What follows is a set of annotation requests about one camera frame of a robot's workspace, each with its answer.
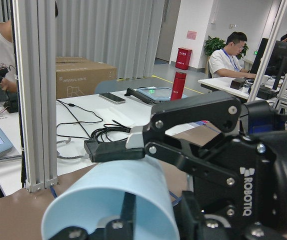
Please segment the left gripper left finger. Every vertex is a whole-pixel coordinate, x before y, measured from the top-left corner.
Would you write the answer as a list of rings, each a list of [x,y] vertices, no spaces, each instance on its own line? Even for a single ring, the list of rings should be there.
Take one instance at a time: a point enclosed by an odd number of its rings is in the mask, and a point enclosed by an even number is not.
[[[68,226],[54,236],[49,238],[50,240],[88,240],[88,232],[79,226]]]

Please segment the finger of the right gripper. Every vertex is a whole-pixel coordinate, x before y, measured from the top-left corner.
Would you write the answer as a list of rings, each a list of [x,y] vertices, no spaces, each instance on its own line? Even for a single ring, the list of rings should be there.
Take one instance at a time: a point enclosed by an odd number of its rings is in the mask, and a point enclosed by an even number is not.
[[[155,104],[146,125],[134,126],[126,140],[99,143],[90,160],[104,163],[154,157],[190,175],[232,175],[231,170],[204,160],[198,145],[183,135],[200,121],[210,122],[223,134],[232,132],[241,105],[237,97],[225,91]]]

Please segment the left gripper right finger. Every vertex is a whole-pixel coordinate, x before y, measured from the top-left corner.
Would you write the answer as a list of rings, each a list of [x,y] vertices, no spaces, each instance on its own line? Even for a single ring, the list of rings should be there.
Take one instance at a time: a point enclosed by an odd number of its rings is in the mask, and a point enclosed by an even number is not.
[[[107,216],[98,221],[98,228],[132,228],[136,215],[136,195],[125,192],[119,217]]]

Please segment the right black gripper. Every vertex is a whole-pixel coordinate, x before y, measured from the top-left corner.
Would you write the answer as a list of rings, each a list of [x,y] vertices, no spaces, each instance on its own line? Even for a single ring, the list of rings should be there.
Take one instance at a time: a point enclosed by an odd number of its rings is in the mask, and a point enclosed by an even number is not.
[[[287,130],[180,141],[193,178],[178,207],[183,240],[282,240],[287,234]]]

